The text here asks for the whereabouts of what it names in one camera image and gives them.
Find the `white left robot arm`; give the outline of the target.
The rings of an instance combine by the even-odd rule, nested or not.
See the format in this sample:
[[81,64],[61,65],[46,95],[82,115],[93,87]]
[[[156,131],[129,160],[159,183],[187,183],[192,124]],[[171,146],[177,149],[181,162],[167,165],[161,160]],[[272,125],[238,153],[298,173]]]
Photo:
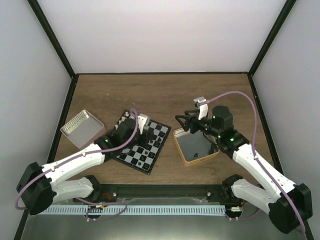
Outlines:
[[51,204],[73,199],[89,199],[97,202],[102,196],[99,181],[94,176],[86,176],[78,180],[69,180],[84,170],[101,165],[119,156],[124,149],[145,140],[144,126],[149,117],[138,115],[122,121],[116,130],[111,130],[97,138],[94,143],[81,151],[61,160],[40,166],[37,162],[30,163],[22,174],[16,190],[17,201],[23,201],[24,206],[18,204],[18,210],[28,210],[30,215],[37,215]]

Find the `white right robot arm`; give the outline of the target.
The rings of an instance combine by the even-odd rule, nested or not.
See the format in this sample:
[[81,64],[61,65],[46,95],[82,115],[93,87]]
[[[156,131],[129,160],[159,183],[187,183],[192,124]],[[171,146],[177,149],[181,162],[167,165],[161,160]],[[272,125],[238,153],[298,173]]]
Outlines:
[[208,117],[207,109],[186,110],[175,119],[184,131],[198,131],[216,139],[218,149],[245,168],[260,184],[255,186],[238,175],[225,180],[223,198],[229,202],[243,199],[265,212],[272,224],[288,234],[313,216],[311,190],[297,185],[277,171],[258,153],[233,125],[233,115],[227,106],[218,105]]

